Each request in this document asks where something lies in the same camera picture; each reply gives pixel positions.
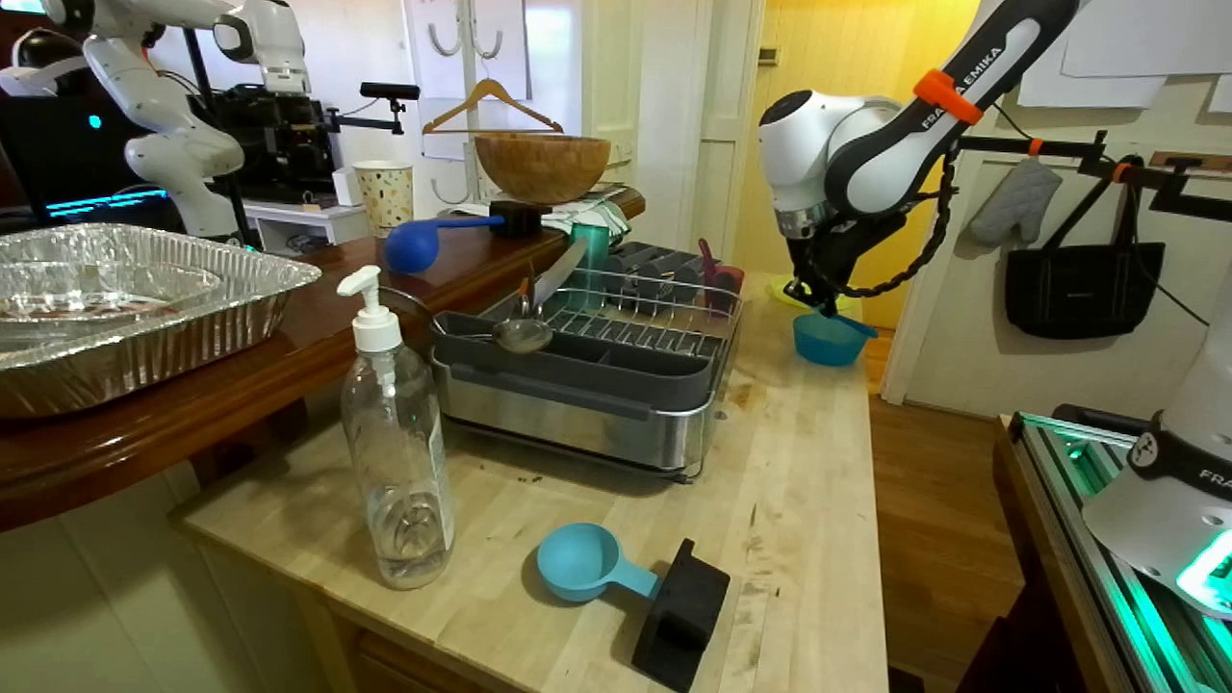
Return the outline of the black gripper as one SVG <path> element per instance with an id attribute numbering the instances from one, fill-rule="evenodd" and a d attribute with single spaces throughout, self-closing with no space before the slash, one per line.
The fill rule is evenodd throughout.
<path id="1" fill-rule="evenodd" d="M 788 237 L 794 280 L 788 298 L 831 317 L 834 298 L 845 289 L 854 261 L 879 246 L 871 228 L 817 230 L 811 237 Z"/>

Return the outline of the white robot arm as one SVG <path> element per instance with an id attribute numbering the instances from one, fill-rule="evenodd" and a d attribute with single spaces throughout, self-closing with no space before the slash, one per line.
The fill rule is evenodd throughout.
<path id="1" fill-rule="evenodd" d="M 903 228 L 926 168 L 1066 31 L 1076 0 L 1001 0 L 909 103 L 797 89 L 758 117 L 788 294 L 824 317 L 854 298 L 849 270 Z"/>

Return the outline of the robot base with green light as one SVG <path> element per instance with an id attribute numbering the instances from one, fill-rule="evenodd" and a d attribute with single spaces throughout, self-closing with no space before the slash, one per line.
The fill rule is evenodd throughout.
<path id="1" fill-rule="evenodd" d="M 1232 317 L 1143 433 L 1017 416 L 1017 450 L 1143 693 L 1232 693 Z"/>

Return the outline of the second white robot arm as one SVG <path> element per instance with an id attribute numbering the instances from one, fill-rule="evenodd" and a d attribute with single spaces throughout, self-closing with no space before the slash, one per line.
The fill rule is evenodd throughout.
<path id="1" fill-rule="evenodd" d="M 39 0 L 39 8 L 82 42 L 87 72 L 139 127 L 123 145 L 125 168 L 168 191 L 187 234 L 236 237 L 241 214 L 213 182 L 241 168 L 241 145 L 192 110 L 186 89 L 154 68 L 143 40 L 154 28 L 206 31 L 231 62 L 255 64 L 270 91 L 302 91 L 302 35 L 287 0 Z"/>

